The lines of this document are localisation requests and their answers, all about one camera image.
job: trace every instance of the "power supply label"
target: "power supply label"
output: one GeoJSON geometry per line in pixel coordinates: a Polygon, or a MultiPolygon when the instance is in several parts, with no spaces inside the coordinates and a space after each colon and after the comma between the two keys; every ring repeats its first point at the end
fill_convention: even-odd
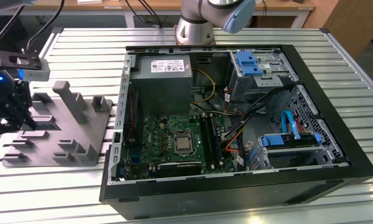
{"type": "Polygon", "coordinates": [[[158,60],[150,63],[150,72],[185,71],[183,60],[158,60]]]}

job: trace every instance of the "robotic end effector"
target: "robotic end effector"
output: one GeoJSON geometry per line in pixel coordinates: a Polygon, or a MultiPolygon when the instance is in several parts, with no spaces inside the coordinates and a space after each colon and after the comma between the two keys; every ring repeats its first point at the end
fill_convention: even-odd
{"type": "Polygon", "coordinates": [[[245,27],[255,8],[254,0],[183,0],[175,29],[182,45],[206,45],[214,40],[213,24],[234,34],[245,27]]]}
{"type": "Polygon", "coordinates": [[[45,59],[34,54],[0,51],[0,134],[34,130],[37,124],[29,115],[31,97],[27,81],[47,81],[49,68],[45,59]],[[13,79],[6,69],[18,70],[13,79]]]}

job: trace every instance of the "yellow cable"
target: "yellow cable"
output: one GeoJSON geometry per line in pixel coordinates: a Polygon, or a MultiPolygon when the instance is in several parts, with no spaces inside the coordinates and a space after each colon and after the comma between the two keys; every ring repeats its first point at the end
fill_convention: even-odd
{"type": "Polygon", "coordinates": [[[214,93],[215,93],[215,83],[214,83],[211,77],[209,77],[209,75],[205,74],[201,70],[198,70],[198,69],[191,69],[191,71],[198,71],[201,74],[203,74],[205,77],[210,80],[210,82],[211,82],[211,84],[213,84],[211,94],[210,94],[205,99],[202,99],[202,100],[191,101],[191,103],[195,104],[195,103],[202,103],[202,102],[205,102],[209,98],[211,98],[211,96],[213,96],[214,93]]]}

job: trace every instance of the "gray robot arm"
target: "gray robot arm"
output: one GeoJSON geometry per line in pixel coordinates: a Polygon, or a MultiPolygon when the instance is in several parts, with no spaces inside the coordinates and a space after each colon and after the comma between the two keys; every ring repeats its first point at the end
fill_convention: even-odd
{"type": "Polygon", "coordinates": [[[205,45],[214,40],[213,24],[234,34],[246,25],[255,8],[254,0],[182,0],[177,41],[205,45]]]}
{"type": "Polygon", "coordinates": [[[23,5],[31,5],[37,0],[0,0],[0,11],[18,8],[23,5]]]}

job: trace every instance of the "chip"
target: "chip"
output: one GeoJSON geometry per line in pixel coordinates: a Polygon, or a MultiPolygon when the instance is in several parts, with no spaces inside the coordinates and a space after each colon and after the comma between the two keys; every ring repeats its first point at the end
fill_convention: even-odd
{"type": "Polygon", "coordinates": [[[187,150],[189,147],[189,138],[187,137],[179,137],[177,138],[177,150],[187,150]]]}
{"type": "Polygon", "coordinates": [[[178,131],[174,135],[174,153],[185,157],[191,152],[191,133],[189,131],[178,131]]]}

